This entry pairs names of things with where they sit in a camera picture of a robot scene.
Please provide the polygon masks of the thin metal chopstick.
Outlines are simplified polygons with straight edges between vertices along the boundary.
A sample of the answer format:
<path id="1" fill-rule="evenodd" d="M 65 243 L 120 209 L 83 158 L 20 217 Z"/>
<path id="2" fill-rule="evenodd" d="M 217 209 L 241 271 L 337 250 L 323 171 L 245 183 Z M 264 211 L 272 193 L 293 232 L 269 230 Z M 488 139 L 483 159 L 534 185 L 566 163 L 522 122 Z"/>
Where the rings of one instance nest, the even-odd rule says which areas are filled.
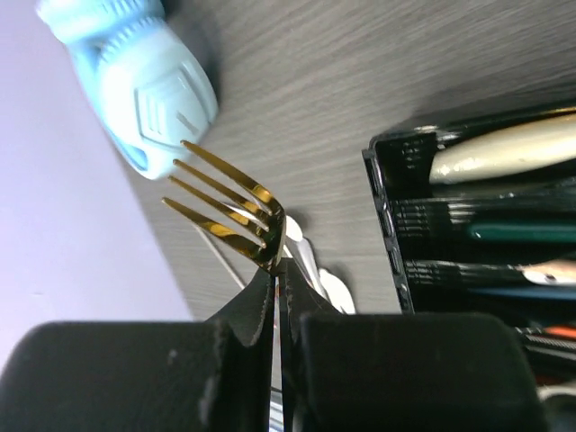
<path id="1" fill-rule="evenodd" d="M 221 251 L 208 238 L 207 234 L 201 228 L 196 227 L 195 229 L 198 232 L 200 238 L 207 245 L 209 250 L 214 254 L 214 256 L 217 258 L 217 260 L 223 266 L 224 270 L 228 273 L 230 278 L 234 281 L 234 283 L 239 287 L 240 290 L 243 290 L 245 288 L 246 284 L 245 284 L 244 280 L 241 278 L 241 276 L 230 265 L 227 258 L 221 253 Z"/>

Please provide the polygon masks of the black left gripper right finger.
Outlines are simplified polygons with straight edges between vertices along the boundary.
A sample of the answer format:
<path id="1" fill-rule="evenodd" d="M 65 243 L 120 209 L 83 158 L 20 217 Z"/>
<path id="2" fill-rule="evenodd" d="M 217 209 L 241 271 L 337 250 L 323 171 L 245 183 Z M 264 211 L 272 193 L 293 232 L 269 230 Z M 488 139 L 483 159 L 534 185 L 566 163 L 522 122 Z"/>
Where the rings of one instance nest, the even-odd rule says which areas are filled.
<path id="1" fill-rule="evenodd" d="M 478 313 L 337 312 L 281 272 L 288 431 L 545 431 L 517 336 Z"/>

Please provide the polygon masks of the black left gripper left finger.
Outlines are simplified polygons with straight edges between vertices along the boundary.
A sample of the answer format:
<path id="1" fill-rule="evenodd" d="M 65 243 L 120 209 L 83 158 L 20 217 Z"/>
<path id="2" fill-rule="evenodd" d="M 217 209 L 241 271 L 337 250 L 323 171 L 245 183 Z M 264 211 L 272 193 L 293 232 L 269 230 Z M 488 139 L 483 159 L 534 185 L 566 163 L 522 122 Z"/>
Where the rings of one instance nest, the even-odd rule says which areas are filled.
<path id="1" fill-rule="evenodd" d="M 265 431 L 275 281 L 257 271 L 209 319 L 51 322 L 1 375 L 4 431 Z"/>

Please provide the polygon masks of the light blue headphones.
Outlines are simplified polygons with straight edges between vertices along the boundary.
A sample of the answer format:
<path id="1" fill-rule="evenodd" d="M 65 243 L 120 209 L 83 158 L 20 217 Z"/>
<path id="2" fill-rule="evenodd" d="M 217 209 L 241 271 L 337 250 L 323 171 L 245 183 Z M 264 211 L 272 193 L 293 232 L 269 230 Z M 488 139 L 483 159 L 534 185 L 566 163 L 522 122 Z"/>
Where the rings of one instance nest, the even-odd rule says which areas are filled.
<path id="1" fill-rule="evenodd" d="M 219 111 L 201 63 L 170 29 L 159 1 L 40 1 L 103 128 L 141 176 L 170 175 Z"/>

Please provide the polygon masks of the black cutlery tray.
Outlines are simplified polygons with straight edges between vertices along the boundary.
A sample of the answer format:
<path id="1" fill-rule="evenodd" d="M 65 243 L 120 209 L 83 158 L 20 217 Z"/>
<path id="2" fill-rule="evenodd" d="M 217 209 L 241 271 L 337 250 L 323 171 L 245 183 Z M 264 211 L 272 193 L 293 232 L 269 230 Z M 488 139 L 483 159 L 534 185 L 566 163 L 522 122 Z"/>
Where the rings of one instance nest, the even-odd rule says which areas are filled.
<path id="1" fill-rule="evenodd" d="M 546 335 L 575 327 L 575 285 L 528 281 L 518 270 L 575 260 L 574 243 L 473 239 L 482 222 L 575 225 L 575 158 L 516 175 L 431 184 L 434 156 L 481 135 L 566 114 L 575 102 L 545 103 L 440 124 L 389 130 L 363 153 L 391 277 L 403 312 L 480 312 L 506 323 L 541 382 L 575 377 L 575 339 Z"/>

